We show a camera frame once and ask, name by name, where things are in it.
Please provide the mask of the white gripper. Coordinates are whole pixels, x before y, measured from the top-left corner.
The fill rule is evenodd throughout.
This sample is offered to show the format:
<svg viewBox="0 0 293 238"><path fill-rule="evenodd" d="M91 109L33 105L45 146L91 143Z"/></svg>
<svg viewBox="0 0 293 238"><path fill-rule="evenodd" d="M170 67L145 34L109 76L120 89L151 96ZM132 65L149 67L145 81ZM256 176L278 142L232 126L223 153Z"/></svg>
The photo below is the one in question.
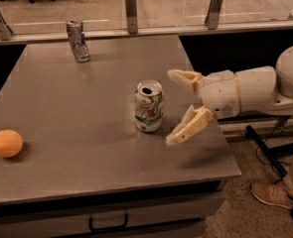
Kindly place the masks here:
<svg viewBox="0 0 293 238"><path fill-rule="evenodd" d="M170 69L168 76L191 93L196 92L202 78L199 72L180 69ZM182 121L166 137L168 146L182 144L203 131L214 119L214 114L217 119L223 119L234 117L240 111L235 74L230 70L204 76L199 83L198 96L205 107L191 105L187 109Z"/></svg>

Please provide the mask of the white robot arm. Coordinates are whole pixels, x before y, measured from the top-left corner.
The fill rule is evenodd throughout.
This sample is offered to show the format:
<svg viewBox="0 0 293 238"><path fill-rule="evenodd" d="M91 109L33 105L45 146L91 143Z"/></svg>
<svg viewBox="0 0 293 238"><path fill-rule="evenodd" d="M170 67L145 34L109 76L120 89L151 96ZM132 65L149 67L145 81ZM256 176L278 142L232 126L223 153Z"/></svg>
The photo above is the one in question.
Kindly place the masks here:
<svg viewBox="0 0 293 238"><path fill-rule="evenodd" d="M293 47L279 56L275 67L224 70L208 75L171 69L168 76L193 93L200 104L198 108L189 107L181 123L167 136L169 146L187 141L213 119L231 118L249 111L293 115Z"/></svg>

